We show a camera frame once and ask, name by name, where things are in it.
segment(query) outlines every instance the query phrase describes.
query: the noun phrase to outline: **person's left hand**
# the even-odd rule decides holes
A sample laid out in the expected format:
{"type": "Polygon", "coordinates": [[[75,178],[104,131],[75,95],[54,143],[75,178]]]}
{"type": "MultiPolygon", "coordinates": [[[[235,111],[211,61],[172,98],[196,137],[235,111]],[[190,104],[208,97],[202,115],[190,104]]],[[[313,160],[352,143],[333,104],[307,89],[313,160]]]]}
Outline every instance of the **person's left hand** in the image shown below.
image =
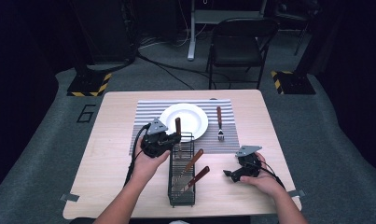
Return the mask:
{"type": "Polygon", "coordinates": [[[158,167],[167,160],[168,156],[170,155],[170,151],[165,151],[159,157],[150,158],[144,152],[141,152],[141,142],[142,138],[139,138],[137,147],[135,148],[136,160],[134,170],[132,171],[132,179],[137,179],[147,183],[156,173],[158,167]]]}

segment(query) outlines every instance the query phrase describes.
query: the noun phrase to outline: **gray carpet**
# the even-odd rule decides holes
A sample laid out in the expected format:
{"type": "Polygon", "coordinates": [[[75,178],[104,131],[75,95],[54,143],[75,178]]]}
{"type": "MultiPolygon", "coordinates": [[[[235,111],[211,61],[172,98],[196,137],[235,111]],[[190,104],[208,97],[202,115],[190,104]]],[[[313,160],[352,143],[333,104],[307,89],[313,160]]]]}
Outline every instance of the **gray carpet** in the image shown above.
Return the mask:
{"type": "MultiPolygon", "coordinates": [[[[316,95],[279,95],[274,87],[270,71],[293,71],[307,41],[300,54],[293,56],[298,39],[290,35],[275,37],[260,87],[295,185],[307,193],[301,199],[302,213],[311,223],[376,223],[376,170],[340,130],[319,82],[309,75],[316,95]]],[[[198,40],[194,62],[187,60],[188,44],[158,44],[140,52],[154,61],[204,71],[208,49],[208,38],[198,40]]],[[[202,75],[168,70],[195,90],[208,87],[208,79],[202,75]]],[[[51,109],[1,185],[0,223],[69,223],[63,218],[65,202],[59,198],[72,187],[103,100],[103,96],[66,96],[74,77],[72,69],[57,75],[60,88],[51,109]],[[89,123],[77,123],[85,105],[96,105],[88,108],[94,112],[93,118],[89,123]]],[[[251,89],[252,84],[231,87],[251,89]]],[[[113,73],[105,91],[188,89],[156,65],[136,59],[113,73]]],[[[255,216],[251,223],[275,224],[277,218],[255,216]]]]}

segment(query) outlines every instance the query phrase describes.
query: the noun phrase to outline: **forearm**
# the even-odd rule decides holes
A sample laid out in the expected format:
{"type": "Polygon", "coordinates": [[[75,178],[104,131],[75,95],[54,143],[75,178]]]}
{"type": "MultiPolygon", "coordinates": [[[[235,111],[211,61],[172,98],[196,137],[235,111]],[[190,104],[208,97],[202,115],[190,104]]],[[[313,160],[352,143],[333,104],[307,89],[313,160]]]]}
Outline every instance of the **forearm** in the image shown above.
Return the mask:
{"type": "Polygon", "coordinates": [[[280,224],[308,223],[286,191],[277,192],[273,195],[273,199],[280,224]]]}
{"type": "Polygon", "coordinates": [[[132,178],[94,223],[129,223],[132,211],[146,182],[132,178]]]}

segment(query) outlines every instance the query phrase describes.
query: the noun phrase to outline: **person's hand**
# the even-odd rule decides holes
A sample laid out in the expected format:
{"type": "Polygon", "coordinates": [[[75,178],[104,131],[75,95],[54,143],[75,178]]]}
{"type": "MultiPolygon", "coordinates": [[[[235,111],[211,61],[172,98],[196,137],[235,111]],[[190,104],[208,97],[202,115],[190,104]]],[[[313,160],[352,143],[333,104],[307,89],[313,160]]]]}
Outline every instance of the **person's hand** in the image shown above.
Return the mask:
{"type": "Polygon", "coordinates": [[[158,167],[167,160],[170,151],[165,151],[157,158],[150,158],[144,152],[141,152],[141,142],[142,138],[139,138],[137,141],[137,147],[135,148],[136,160],[134,170],[132,171],[132,179],[147,183],[156,173],[158,167]]]}
{"type": "MultiPolygon", "coordinates": [[[[260,153],[256,152],[255,154],[257,154],[257,156],[259,157],[261,161],[266,162],[266,160],[260,153]]],[[[267,166],[264,162],[261,163],[261,167],[264,169],[267,169],[267,166]]],[[[254,185],[258,187],[258,189],[260,189],[262,192],[267,193],[272,197],[277,192],[280,192],[280,190],[285,191],[284,188],[281,187],[281,185],[277,183],[277,181],[272,175],[270,175],[269,173],[263,170],[260,170],[258,177],[241,176],[240,181],[246,184],[254,185]]]]}

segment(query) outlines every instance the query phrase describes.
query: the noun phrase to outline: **white plate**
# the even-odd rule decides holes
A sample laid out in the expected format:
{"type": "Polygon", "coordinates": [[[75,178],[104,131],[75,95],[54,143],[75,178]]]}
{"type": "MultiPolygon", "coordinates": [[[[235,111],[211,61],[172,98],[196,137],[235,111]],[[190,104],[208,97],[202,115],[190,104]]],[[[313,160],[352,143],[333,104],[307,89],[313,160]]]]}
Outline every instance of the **white plate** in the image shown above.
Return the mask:
{"type": "MultiPolygon", "coordinates": [[[[181,118],[181,132],[192,133],[194,139],[201,137],[208,128],[208,117],[196,105],[177,104],[165,109],[159,120],[168,127],[167,134],[175,133],[175,119],[181,118]]],[[[181,142],[188,142],[189,137],[182,137],[181,142]]]]}

